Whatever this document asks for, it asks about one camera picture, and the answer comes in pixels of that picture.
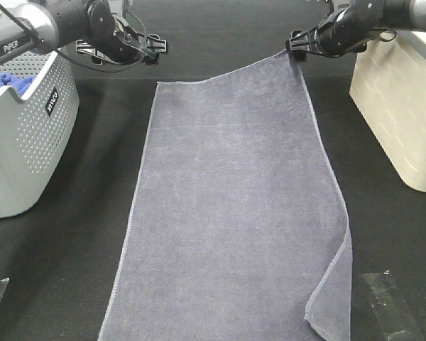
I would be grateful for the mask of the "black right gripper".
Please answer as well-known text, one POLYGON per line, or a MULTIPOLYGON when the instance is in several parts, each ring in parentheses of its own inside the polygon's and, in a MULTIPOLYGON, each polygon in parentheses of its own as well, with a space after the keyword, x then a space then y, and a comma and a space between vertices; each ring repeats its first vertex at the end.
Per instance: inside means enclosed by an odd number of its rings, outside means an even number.
POLYGON ((308 31, 293 31, 285 42, 287 52, 299 63, 304 63, 308 54, 339 58, 364 52, 367 42, 350 34, 349 17, 347 10, 336 10, 308 31))

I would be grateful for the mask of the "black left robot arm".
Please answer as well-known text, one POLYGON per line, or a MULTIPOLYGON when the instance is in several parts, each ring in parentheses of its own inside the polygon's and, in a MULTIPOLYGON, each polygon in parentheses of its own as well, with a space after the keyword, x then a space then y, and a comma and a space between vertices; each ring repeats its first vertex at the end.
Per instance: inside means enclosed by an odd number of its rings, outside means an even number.
POLYGON ((158 64, 168 53, 168 42, 146 29, 137 31, 126 20, 130 1, 21 1, 15 7, 0 4, 5 16, 0 28, 0 65, 26 53, 40 55, 75 44, 88 55, 90 70, 110 65, 121 72, 136 64, 158 64))

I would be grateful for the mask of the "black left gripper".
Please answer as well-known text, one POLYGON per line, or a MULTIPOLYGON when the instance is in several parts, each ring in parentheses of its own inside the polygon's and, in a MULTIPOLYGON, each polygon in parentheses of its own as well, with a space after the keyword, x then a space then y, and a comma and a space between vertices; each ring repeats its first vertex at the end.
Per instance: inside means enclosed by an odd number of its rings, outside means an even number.
POLYGON ((145 28, 137 31, 125 18, 99 14, 89 18, 87 38, 75 42, 75 52, 88 55, 95 65, 156 66, 168 53, 168 42, 145 28))

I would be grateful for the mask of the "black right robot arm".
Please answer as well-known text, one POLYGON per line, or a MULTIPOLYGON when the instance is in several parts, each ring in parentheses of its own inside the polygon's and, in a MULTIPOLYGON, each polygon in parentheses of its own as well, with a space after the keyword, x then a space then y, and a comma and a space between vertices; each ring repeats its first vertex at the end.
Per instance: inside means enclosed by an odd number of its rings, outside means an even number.
POLYGON ((293 31, 285 43, 297 61, 307 55, 340 58, 362 53, 371 40, 386 42, 382 33, 426 32, 425 0, 328 1, 329 12, 317 26, 293 31))

